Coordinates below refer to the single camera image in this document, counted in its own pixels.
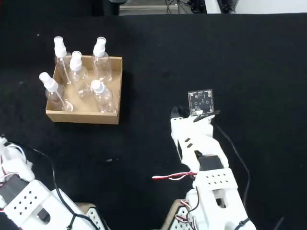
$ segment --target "white robot part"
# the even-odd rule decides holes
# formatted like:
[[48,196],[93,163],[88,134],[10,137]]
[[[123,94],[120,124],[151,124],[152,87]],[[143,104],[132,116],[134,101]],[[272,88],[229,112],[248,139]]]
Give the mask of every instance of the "white robot part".
[[228,159],[219,142],[213,138],[213,126],[209,116],[198,122],[195,117],[172,118],[172,139],[177,147],[181,162],[187,165],[194,173],[199,172],[200,165],[195,151],[202,156],[218,156],[224,168],[228,168]]
[[[73,214],[62,203],[57,191],[53,190],[51,192],[40,181],[35,180],[31,170],[32,163],[26,159],[23,149],[13,144],[5,146],[6,142],[5,138],[0,138],[2,163],[0,164],[0,182],[7,181],[0,184],[2,188],[1,194],[3,195],[0,195],[0,212],[4,212],[9,219],[23,230],[67,229],[72,220],[72,230],[105,230],[95,210],[88,212],[86,215],[92,220],[95,227],[87,219],[81,217],[73,219]],[[13,200],[10,200],[5,197],[9,197],[10,193],[14,193],[15,189],[19,187],[18,180],[14,180],[12,183],[9,181],[11,177],[16,175],[18,175],[21,184],[24,184],[25,181],[29,182],[29,184],[21,192],[18,192]],[[84,215],[63,191],[60,190],[59,192],[75,214]],[[50,218],[41,218],[41,213],[43,213],[43,216],[49,216]]]
[[[194,218],[198,230],[255,230],[238,193],[228,159],[213,138],[211,119],[214,115],[197,122],[195,118],[171,119],[172,138],[181,162],[197,173],[194,188],[186,195],[192,210],[186,218]],[[217,166],[201,171],[199,159],[202,156],[217,156],[223,168]]]
[[4,177],[8,173],[16,173],[28,182],[34,180],[33,164],[26,159],[23,149],[14,144],[5,146],[6,143],[5,138],[0,138],[0,183],[9,179],[9,176]]
[[[186,199],[193,208],[198,229],[202,230],[234,230],[241,221],[248,218],[237,191],[234,175],[229,168],[199,172],[192,189]],[[249,220],[240,230],[256,230]]]
[[[81,210],[61,192],[63,199],[77,214],[82,214]],[[49,222],[38,218],[38,213],[45,210],[50,215]],[[62,204],[56,191],[50,192],[40,181],[34,180],[5,208],[5,214],[19,228],[23,230],[54,230],[66,229],[69,226],[72,213]],[[76,218],[73,223],[74,230],[94,230],[91,223],[82,218]]]

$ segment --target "clear plastic bottle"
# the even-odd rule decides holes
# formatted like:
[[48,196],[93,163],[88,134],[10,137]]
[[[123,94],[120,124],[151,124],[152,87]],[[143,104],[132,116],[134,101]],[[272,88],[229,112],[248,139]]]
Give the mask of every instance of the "clear plastic bottle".
[[56,59],[57,71],[59,71],[59,74],[62,77],[64,83],[71,84],[71,80],[69,78],[70,59],[66,57],[67,52],[66,52],[66,47],[64,46],[63,38],[57,36],[53,40],[54,40],[54,51],[57,57]]
[[45,94],[49,103],[51,103],[52,109],[67,112],[73,111],[73,105],[69,101],[63,99],[64,87],[62,85],[59,85],[46,72],[41,73],[39,79],[43,82],[44,87],[46,88]]
[[105,50],[106,39],[104,37],[97,38],[97,43],[93,50],[94,75],[103,84],[109,84],[113,80],[113,76],[110,57]]
[[92,81],[91,86],[98,110],[101,113],[116,113],[111,90],[99,80]]
[[87,69],[82,66],[82,54],[74,51],[71,55],[70,79],[81,99],[89,98],[92,95],[90,80]]

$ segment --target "perforated bracket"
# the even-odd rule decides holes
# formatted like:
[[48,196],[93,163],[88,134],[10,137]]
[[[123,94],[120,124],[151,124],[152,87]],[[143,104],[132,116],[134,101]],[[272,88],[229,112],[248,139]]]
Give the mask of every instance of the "perforated bracket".
[[93,223],[97,226],[99,230],[105,230],[105,227],[102,224],[102,221],[98,215],[96,208],[94,207],[89,208],[86,215],[93,221]]
[[196,176],[195,185],[210,191],[224,188],[238,188],[235,177],[229,168],[201,171]]
[[[180,206],[177,210],[176,215],[180,215],[182,217],[185,217],[187,215],[187,212],[188,212],[188,210],[187,210],[186,207]],[[189,215],[188,219],[189,219],[189,222],[192,222],[191,215]],[[173,221],[172,221],[172,223],[169,227],[169,230],[192,230],[192,228],[189,224],[179,222],[174,217]]]
[[5,208],[4,212],[18,227],[47,199],[50,191],[38,180],[33,180]]

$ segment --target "black wire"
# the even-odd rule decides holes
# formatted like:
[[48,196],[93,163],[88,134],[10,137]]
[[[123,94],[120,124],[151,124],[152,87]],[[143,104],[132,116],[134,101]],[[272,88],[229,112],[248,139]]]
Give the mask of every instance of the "black wire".
[[180,8],[179,8],[180,3],[179,3],[179,0],[177,0],[177,6],[178,6],[178,14],[180,14]]
[[165,5],[166,5],[166,13],[169,13],[168,12],[169,8],[168,8],[168,5],[167,5],[167,0],[165,0]]
[[250,219],[249,218],[246,218],[245,220],[243,221],[240,221],[238,226],[236,226],[235,230],[239,230],[241,227],[243,227],[247,222],[249,222]]
[[189,5],[189,2],[184,2],[184,1],[180,1],[181,3],[183,3],[185,6]]
[[185,12],[185,13],[188,13],[187,11],[186,11],[186,9],[184,8],[184,7],[182,7],[182,5],[181,5],[181,3],[182,3],[182,1],[179,1],[179,6],[183,9],[183,11]]
[[195,188],[196,188],[196,192],[197,192],[197,204],[196,204],[196,206],[195,206],[194,208],[190,209],[190,210],[187,212],[187,214],[186,214],[186,219],[187,219],[187,221],[188,221],[188,223],[189,223],[189,225],[191,226],[192,229],[194,229],[194,228],[193,228],[192,225],[190,224],[188,217],[189,217],[190,212],[192,212],[192,211],[194,211],[195,209],[197,209],[197,207],[200,205],[200,193],[199,193],[199,191],[198,191],[198,187],[195,187]]
[[19,143],[19,142],[17,142],[17,141],[9,141],[9,142],[15,143],[16,145],[19,145],[19,146],[22,147],[22,148],[26,148],[26,149],[28,149],[28,150],[37,152],[37,153],[41,154],[42,156],[46,157],[46,158],[49,160],[50,165],[51,165],[51,169],[52,169],[53,184],[54,184],[54,186],[55,186],[55,189],[56,189],[56,191],[57,191],[57,194],[58,194],[58,196],[59,196],[59,199],[61,200],[61,202],[63,203],[63,205],[69,210],[69,212],[72,213],[72,215],[73,215],[73,216],[72,216],[72,219],[71,219],[71,223],[70,223],[69,226],[67,227],[68,230],[71,230],[72,224],[73,224],[73,222],[74,222],[74,220],[75,220],[76,217],[83,218],[83,219],[89,221],[89,222],[92,224],[92,226],[93,226],[96,230],[99,230],[98,227],[93,223],[93,221],[92,221],[88,216],[85,216],[85,215],[81,215],[81,214],[75,213],[75,212],[72,210],[72,208],[65,202],[65,200],[63,199],[63,197],[62,197],[62,195],[61,195],[61,193],[60,193],[60,190],[59,190],[59,188],[58,188],[57,182],[56,182],[54,162],[53,162],[53,160],[52,160],[48,155],[44,154],[43,152],[41,152],[41,151],[39,151],[39,150],[37,150],[37,149],[34,149],[34,148],[29,147],[29,146],[27,146],[27,145],[21,144],[21,143]]
[[169,6],[174,2],[175,0],[171,0],[169,4],[166,4],[167,5],[167,8],[166,8],[166,12],[169,12],[169,14],[172,14]]
[[240,154],[236,150],[236,147],[235,147],[234,143],[232,142],[232,140],[230,139],[230,137],[216,123],[215,123],[215,126],[221,132],[221,134],[229,141],[229,143],[231,144],[232,148],[234,149],[234,151],[236,153],[236,156],[239,158],[241,164],[245,168],[246,173],[248,175],[248,181],[247,181],[246,188],[245,188],[245,191],[244,191],[244,194],[243,194],[243,205],[246,208],[246,200],[247,200],[248,189],[249,189],[249,184],[250,184],[250,173],[249,173],[248,167],[245,165],[243,159],[241,158]]
[[278,230],[281,224],[283,223],[284,217],[281,217],[280,220],[277,222],[273,230]]

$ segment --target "floor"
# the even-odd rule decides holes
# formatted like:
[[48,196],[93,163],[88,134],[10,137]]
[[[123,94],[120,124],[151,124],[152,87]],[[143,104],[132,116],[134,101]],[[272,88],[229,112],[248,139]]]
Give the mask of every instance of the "floor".
[[192,13],[187,0],[127,0],[120,6],[120,15]]

